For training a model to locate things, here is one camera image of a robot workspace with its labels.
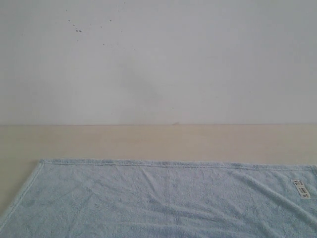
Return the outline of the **light blue terry towel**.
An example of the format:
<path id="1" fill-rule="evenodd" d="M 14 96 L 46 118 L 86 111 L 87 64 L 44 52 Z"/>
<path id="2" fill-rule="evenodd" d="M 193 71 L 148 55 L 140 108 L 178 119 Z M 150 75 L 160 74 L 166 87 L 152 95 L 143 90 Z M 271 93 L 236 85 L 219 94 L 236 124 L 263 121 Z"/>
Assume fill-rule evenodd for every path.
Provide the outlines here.
<path id="1" fill-rule="evenodd" d="M 293 179 L 304 182 L 302 199 Z M 315 165 L 41 160 L 3 238 L 314 238 Z"/>

